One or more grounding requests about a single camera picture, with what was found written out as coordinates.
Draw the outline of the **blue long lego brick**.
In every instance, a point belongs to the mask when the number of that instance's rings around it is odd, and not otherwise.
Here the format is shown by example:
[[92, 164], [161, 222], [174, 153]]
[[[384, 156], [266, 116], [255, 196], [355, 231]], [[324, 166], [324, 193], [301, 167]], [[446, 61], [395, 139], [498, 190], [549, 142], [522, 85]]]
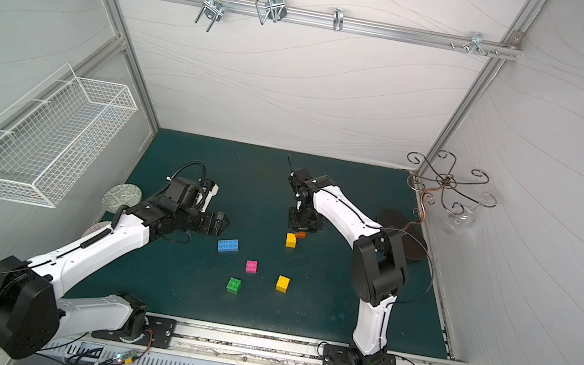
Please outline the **blue long lego brick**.
[[239, 251], [239, 241], [238, 239], [225, 239], [219, 240], [217, 244], [217, 251], [219, 253], [232, 253]]

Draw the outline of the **yellow lego brick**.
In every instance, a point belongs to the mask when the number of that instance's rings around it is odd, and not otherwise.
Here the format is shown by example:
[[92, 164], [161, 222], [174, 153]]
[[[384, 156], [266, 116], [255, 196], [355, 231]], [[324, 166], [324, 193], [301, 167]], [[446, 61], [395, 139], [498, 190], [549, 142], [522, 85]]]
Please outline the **yellow lego brick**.
[[296, 237], [296, 234], [288, 233], [285, 241], [286, 248], [290, 249], [295, 248], [295, 246], [297, 245], [297, 240], [298, 238]]
[[278, 280], [276, 282], [276, 291], [279, 291], [280, 293], [285, 294], [286, 292], [288, 292], [288, 287], [290, 285], [290, 278], [287, 278], [287, 276], [279, 276]]

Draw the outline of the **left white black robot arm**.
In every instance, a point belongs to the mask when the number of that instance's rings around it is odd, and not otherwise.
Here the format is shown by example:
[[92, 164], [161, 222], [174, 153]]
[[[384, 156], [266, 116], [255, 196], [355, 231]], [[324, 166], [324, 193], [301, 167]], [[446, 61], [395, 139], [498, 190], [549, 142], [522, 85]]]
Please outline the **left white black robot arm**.
[[119, 208], [106, 227], [55, 251], [0, 260], [0, 348], [18, 360], [71, 335], [97, 333], [129, 343], [144, 339], [147, 307], [129, 292], [80, 299], [66, 294], [108, 263], [169, 233], [217, 237], [228, 225], [222, 212], [155, 199]]

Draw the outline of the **pink lego brick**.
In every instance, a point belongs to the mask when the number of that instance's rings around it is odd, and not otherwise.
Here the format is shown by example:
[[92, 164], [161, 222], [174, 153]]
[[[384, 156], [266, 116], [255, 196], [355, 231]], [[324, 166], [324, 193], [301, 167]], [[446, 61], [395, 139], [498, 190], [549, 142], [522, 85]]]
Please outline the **pink lego brick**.
[[258, 267], [258, 263], [256, 261], [249, 260], [246, 264], [245, 271], [247, 272], [247, 274], [252, 274], [252, 273], [256, 274], [257, 267]]

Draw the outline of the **dark oval stand base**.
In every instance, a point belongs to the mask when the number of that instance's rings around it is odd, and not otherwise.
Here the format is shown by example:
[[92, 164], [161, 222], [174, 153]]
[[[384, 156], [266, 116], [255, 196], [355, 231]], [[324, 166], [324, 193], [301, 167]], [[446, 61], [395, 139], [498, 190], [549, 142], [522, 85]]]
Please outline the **dark oval stand base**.
[[420, 232], [421, 227], [410, 221], [405, 214], [398, 210], [383, 208], [377, 214], [377, 222], [402, 235], [402, 245], [407, 261], [420, 262], [427, 257], [428, 248]]

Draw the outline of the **pink round plate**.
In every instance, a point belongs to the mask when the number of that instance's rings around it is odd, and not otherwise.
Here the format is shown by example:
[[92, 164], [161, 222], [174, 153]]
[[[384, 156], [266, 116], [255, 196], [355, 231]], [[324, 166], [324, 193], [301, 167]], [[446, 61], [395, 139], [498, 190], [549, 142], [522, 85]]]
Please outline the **pink round plate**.
[[108, 221], [104, 221], [104, 222], [102, 221], [102, 222], [95, 223], [95, 224], [91, 225], [89, 228], [87, 228], [86, 231], [84, 231], [84, 233], [82, 234], [82, 237], [86, 238], [92, 234], [100, 232], [102, 229], [104, 229], [106, 227], [109, 228], [110, 226], [111, 226], [111, 223]]

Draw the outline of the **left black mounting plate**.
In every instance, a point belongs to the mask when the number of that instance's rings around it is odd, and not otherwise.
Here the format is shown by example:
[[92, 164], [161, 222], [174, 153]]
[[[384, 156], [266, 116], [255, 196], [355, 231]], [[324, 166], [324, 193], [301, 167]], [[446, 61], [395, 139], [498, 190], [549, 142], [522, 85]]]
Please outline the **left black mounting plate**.
[[98, 330], [91, 337], [128, 345], [141, 345], [166, 349], [176, 329], [176, 320], [164, 317], [139, 314], [117, 330]]

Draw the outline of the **metal scroll cup stand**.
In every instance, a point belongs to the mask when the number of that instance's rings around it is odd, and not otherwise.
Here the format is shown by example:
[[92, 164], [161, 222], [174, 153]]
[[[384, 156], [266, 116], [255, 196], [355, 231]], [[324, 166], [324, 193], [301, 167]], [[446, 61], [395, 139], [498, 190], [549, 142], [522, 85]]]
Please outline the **metal scroll cup stand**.
[[435, 169], [432, 160], [422, 152], [409, 152], [406, 154], [407, 161], [415, 167], [409, 171], [407, 177], [408, 187], [415, 193], [416, 224], [425, 225], [429, 220], [428, 206], [440, 203], [446, 215], [461, 214], [465, 208], [477, 211], [481, 208], [492, 209], [497, 206], [497, 199], [492, 193], [483, 190], [477, 195], [466, 193], [466, 188], [481, 189], [491, 183], [490, 177], [482, 169], [471, 170], [471, 181], [458, 180], [454, 169], [457, 165], [457, 157], [453, 152], [439, 150], [436, 159], [448, 160], [451, 162], [447, 170], [439, 171]]

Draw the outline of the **clear glass cup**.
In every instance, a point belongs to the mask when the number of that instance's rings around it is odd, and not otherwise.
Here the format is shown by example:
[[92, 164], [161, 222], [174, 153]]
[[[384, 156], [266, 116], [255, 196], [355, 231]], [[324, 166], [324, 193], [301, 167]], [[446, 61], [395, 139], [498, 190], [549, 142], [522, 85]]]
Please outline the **clear glass cup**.
[[460, 236], [471, 231], [476, 224], [476, 211], [465, 208], [461, 214], [449, 214], [442, 224], [443, 231], [450, 236]]

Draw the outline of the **metal hook clamp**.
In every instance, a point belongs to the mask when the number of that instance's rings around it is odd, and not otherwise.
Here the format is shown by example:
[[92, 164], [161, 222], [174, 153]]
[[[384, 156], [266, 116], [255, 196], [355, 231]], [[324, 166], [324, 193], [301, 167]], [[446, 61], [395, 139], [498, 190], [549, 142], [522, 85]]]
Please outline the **metal hook clamp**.
[[340, 32], [344, 24], [344, 11], [341, 8], [333, 10], [332, 29], [334, 32]]

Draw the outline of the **metal u-bolt clamp middle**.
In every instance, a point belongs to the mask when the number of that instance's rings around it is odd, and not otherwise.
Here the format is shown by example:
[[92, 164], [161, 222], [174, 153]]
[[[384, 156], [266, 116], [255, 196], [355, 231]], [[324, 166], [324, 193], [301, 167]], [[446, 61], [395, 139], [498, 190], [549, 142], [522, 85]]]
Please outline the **metal u-bolt clamp middle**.
[[269, 20], [277, 23], [288, 15], [285, 0], [255, 0], [254, 4], [261, 25]]

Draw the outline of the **metal u-bolt clamp left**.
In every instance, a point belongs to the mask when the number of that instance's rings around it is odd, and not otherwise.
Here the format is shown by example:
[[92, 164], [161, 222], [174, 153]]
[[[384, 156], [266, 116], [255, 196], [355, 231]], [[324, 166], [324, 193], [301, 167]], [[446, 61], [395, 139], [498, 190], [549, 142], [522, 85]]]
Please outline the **metal u-bolt clamp left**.
[[208, 33], [214, 26], [214, 24], [219, 23], [221, 18], [224, 16], [224, 7], [217, 0], [204, 0], [202, 7], [198, 15], [195, 17], [195, 24], [204, 20], [208, 23], [206, 32]]

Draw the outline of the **horizontal aluminium top bar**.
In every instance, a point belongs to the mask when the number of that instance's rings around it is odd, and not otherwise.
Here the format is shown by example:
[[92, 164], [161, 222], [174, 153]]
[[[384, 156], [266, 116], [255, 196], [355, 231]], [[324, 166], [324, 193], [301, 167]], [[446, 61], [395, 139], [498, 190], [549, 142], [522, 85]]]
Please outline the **horizontal aluminium top bar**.
[[[175, 3], [180, 5], [201, 7], [204, 0], [158, 0], [163, 2]], [[223, 4], [226, 14], [232, 13], [248, 17], [257, 18], [254, 0], [217, 0]], [[320, 12], [287, 6], [288, 15], [283, 19], [283, 23], [300, 25], [305, 27], [317, 28], [322, 30], [333, 31], [332, 29], [332, 12]], [[452, 50], [450, 42], [464, 44], [471, 37], [461, 37], [445, 33], [433, 32], [417, 28], [393, 25], [388, 23], [376, 22], [360, 18], [354, 18], [344, 13], [343, 29], [340, 32], [355, 34], [362, 37], [372, 37], [377, 39], [389, 40], [394, 42], [418, 45], [434, 49]], [[484, 41], [485, 47], [495, 48], [499, 51], [497, 59], [516, 61], [523, 56], [523, 51], [518, 48], [507, 47], [496, 42]]]

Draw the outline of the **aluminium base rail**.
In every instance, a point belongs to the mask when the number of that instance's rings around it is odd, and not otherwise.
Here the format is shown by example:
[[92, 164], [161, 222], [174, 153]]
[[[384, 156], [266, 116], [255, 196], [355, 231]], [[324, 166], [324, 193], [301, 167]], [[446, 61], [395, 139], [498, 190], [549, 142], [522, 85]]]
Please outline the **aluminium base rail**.
[[[177, 322], [169, 347], [151, 347], [151, 350], [194, 359], [204, 358], [231, 365], [322, 365], [321, 358], [317, 355], [320, 342], [347, 347], [344, 343], [317, 338], [282, 335], [165, 314], [149, 314]], [[395, 351], [390, 354], [395, 357], [396, 365], [468, 365], [464, 362]]]

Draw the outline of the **metal bracket clamp right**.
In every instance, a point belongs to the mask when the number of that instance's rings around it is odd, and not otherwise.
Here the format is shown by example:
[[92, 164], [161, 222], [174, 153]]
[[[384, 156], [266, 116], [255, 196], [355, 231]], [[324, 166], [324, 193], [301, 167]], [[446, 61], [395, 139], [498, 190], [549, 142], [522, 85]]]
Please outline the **metal bracket clamp right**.
[[484, 37], [481, 33], [476, 33], [467, 43], [456, 44], [455, 42], [450, 42], [449, 46], [454, 51], [462, 51], [467, 55], [481, 55], [485, 58], [496, 58], [499, 57], [499, 51], [495, 48], [484, 46]]

